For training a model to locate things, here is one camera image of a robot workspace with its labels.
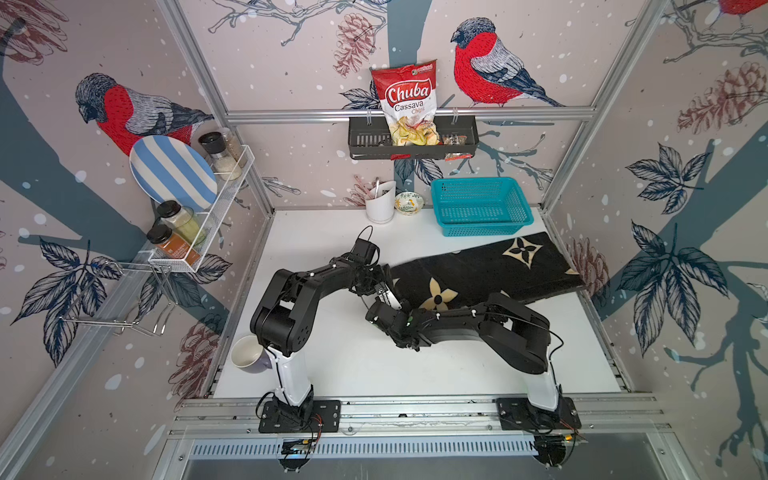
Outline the black pillowcase with cream flowers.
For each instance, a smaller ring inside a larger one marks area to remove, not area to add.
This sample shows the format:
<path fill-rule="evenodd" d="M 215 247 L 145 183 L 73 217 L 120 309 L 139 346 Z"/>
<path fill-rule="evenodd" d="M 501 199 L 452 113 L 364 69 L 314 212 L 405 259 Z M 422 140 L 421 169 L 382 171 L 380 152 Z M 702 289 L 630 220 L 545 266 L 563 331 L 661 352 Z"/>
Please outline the black pillowcase with cream flowers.
<path fill-rule="evenodd" d="M 529 304 L 585 287 L 545 232 L 418 258 L 391 266 L 389 274 L 400 301 L 440 312 L 492 293 Z"/>

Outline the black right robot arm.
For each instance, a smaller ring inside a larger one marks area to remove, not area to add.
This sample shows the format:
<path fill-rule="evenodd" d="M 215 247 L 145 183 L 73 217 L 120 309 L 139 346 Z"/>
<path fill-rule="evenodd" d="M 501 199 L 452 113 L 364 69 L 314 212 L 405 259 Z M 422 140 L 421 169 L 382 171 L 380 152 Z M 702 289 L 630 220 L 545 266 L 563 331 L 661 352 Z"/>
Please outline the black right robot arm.
<path fill-rule="evenodd" d="M 399 348 L 418 351 L 447 341 L 482 341 L 523 375 L 530 408 L 555 413 L 561 390 L 549 358 L 555 334 L 549 320 L 501 293 L 484 302 L 443 312 L 426 308 L 396 308 L 377 299 L 366 320 Z"/>

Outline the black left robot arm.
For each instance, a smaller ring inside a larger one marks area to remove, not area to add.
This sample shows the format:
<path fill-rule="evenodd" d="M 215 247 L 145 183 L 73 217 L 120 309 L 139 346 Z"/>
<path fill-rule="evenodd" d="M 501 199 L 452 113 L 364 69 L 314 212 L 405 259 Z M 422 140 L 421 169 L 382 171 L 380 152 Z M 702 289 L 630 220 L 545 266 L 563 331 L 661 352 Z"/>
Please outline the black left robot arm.
<path fill-rule="evenodd" d="M 371 296 L 377 284 L 390 281 L 388 266 L 346 256 L 313 270 L 274 273 L 251 318 L 250 330 L 273 361 L 280 400 L 296 408 L 310 402 L 313 387 L 301 350 L 312 333 L 320 301 L 341 290 Z"/>

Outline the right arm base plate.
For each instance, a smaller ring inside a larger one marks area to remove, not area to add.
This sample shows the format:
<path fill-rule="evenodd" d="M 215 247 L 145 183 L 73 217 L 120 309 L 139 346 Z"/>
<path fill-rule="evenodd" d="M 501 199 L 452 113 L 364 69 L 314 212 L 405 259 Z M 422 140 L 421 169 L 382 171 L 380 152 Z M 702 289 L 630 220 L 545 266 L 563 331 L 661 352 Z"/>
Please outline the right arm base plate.
<path fill-rule="evenodd" d="M 525 397 L 501 397 L 495 401 L 501 428 L 545 435 L 554 430 L 580 430 L 582 423 L 574 401 L 559 397 L 558 407 L 550 412 L 534 407 Z"/>

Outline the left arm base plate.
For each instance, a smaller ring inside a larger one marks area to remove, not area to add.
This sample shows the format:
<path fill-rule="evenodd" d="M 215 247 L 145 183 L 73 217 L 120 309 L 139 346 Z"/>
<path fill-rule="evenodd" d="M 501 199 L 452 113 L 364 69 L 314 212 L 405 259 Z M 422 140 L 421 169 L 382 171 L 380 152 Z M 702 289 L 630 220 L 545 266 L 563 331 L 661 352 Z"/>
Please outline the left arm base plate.
<path fill-rule="evenodd" d="M 335 433 L 339 429 L 341 402 L 315 400 L 310 391 L 301 405 L 291 406 L 274 392 L 268 392 L 259 400 L 255 413 L 262 434 Z"/>

